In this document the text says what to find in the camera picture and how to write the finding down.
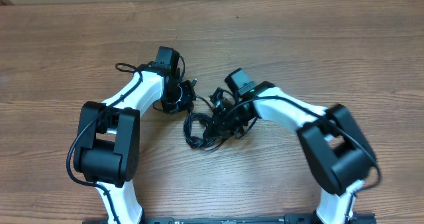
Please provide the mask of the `black USB cable thick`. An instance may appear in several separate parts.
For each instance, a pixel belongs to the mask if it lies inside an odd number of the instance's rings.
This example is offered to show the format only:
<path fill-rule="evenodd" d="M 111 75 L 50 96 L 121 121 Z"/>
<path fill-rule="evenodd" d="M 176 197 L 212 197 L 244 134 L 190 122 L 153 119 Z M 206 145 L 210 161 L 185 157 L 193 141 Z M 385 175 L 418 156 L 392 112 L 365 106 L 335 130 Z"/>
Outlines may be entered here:
<path fill-rule="evenodd" d="M 195 82 L 196 80 L 186 80 L 183 83 L 184 91 L 187 93 L 189 101 L 189 107 L 186 109 L 187 117 L 183 122 L 183 136 L 186 144 L 192 150 L 215 152 L 222 147 L 227 139 L 210 137 L 203 134 L 205 131 L 209 131 L 213 125 L 211 115 L 215 107 L 206 98 L 195 93 Z M 209 112 L 197 111 L 194 107 L 196 101 L 204 103 Z"/>

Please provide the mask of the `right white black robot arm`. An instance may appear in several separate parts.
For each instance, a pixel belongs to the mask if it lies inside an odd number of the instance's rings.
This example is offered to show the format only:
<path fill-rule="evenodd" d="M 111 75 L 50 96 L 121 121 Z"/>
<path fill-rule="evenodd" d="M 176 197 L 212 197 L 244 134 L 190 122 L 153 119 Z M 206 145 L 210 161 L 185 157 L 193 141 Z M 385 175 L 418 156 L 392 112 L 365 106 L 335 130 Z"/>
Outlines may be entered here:
<path fill-rule="evenodd" d="M 238 68 L 226 78 L 234 102 L 223 90 L 211 95 L 215 108 L 206 139 L 226 140 L 247 134 L 257 119 L 273 121 L 297 135 L 309 169 L 321 187 L 317 208 L 311 213 L 285 214 L 281 219 L 263 217 L 256 223 L 376 223 L 375 215 L 354 212 L 359 192 L 376 155 L 350 111 L 341 104 L 331 108 L 311 105 L 270 82 L 260 84 Z"/>

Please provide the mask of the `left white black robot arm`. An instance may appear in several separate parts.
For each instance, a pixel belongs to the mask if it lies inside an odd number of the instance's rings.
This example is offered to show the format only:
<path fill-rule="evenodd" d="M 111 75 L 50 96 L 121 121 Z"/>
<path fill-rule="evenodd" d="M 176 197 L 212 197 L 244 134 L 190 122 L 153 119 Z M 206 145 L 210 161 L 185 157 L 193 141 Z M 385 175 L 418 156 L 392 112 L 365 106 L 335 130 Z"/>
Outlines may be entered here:
<path fill-rule="evenodd" d="M 184 79 L 185 64 L 179 52 L 165 46 L 146 64 L 117 63 L 116 69 L 132 74 L 132 80 L 109 99 L 82 106 L 66 170 L 72 181 L 99 192 L 107 211 L 102 223 L 144 222 L 133 184 L 140 118 L 157 101 L 160 111 L 170 115 L 193 109 L 195 83 Z"/>

